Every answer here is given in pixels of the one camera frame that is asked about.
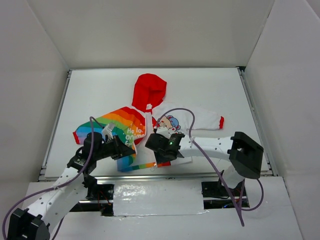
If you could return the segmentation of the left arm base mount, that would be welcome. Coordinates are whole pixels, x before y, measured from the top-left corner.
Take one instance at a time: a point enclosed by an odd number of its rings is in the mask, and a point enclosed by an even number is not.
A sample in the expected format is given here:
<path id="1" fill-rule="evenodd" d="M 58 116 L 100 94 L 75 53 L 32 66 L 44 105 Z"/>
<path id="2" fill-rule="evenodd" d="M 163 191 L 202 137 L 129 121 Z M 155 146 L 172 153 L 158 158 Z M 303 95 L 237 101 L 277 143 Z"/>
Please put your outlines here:
<path id="1" fill-rule="evenodd" d="M 97 190 L 84 200 L 80 200 L 70 212 L 95 212 L 103 217 L 114 215 L 114 184 L 99 184 Z"/>

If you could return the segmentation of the rainbow hooded zip jacket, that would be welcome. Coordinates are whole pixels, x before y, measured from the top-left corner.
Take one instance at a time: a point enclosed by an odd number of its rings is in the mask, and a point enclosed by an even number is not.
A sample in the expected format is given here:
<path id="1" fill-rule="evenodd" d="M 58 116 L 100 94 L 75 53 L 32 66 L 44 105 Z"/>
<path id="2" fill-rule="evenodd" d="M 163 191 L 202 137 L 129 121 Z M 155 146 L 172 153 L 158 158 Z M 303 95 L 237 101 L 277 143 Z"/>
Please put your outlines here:
<path id="1" fill-rule="evenodd" d="M 84 143 L 92 130 L 102 135 L 103 128 L 114 124 L 112 134 L 119 136 L 136 153 L 117 160 L 119 172 L 130 172 L 152 167 L 169 166 L 169 163 L 157 163 L 155 155 L 145 147 L 147 138 L 154 130 L 164 130 L 167 137 L 172 134 L 188 134 L 193 130 L 221 130 L 224 127 L 223 116 L 196 106 L 178 106 L 164 100 L 167 82 L 159 76 L 145 73 L 138 77 L 133 90 L 131 106 L 124 106 L 97 118 L 90 125 L 81 124 L 73 137 L 78 145 Z"/>

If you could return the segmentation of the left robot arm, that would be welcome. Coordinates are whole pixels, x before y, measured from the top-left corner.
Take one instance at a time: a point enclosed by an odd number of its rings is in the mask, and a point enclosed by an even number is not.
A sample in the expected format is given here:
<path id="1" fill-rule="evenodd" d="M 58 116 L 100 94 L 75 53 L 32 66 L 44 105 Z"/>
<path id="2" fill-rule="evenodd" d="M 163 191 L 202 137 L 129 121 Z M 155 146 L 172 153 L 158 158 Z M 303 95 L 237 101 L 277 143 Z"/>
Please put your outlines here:
<path id="1" fill-rule="evenodd" d="M 82 199 L 91 200 L 98 194 L 97 180 L 91 176 L 97 161 L 111 157 L 118 160 L 134 155 L 131 146 L 124 144 L 118 135 L 104 140 L 99 132 L 89 133 L 75 155 L 70 159 L 57 181 L 47 189 L 29 195 L 38 196 L 25 209 L 15 203 L 3 220 L 5 240 L 50 240 L 53 230 Z"/>

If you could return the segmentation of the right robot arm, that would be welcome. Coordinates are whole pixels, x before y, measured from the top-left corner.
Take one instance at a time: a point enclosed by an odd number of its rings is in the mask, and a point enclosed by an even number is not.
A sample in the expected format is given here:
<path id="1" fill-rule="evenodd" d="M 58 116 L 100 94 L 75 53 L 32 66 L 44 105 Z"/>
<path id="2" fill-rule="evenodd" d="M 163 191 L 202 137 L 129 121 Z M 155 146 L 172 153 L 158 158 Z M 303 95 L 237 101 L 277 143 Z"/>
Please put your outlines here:
<path id="1" fill-rule="evenodd" d="M 240 131 L 233 136 L 218 138 L 189 137 L 183 133 L 166 137 L 152 133 L 145 147 L 154 152 L 158 164 L 191 157 L 230 162 L 227 169 L 217 172 L 222 176 L 217 189 L 223 196 L 230 195 L 243 180 L 257 180 L 261 176 L 264 148 Z"/>

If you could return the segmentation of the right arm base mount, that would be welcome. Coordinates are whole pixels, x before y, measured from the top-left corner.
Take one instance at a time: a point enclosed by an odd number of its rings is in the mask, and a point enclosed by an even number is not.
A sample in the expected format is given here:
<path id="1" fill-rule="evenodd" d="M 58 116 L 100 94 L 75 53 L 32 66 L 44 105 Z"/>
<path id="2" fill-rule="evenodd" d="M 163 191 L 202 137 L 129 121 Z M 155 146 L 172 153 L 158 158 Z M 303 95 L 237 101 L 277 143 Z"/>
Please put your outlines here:
<path id="1" fill-rule="evenodd" d="M 236 188 L 229 188 L 236 203 L 240 203 L 240 195 L 242 189 L 242 182 L 238 183 Z M 201 182 L 203 207 L 205 210 L 210 209 L 231 209 L 234 208 L 234 204 L 229 196 L 225 187 L 221 184 L 221 181 L 203 181 Z M 247 199 L 246 189 L 243 188 L 242 193 L 242 207 L 249 208 L 249 200 Z"/>

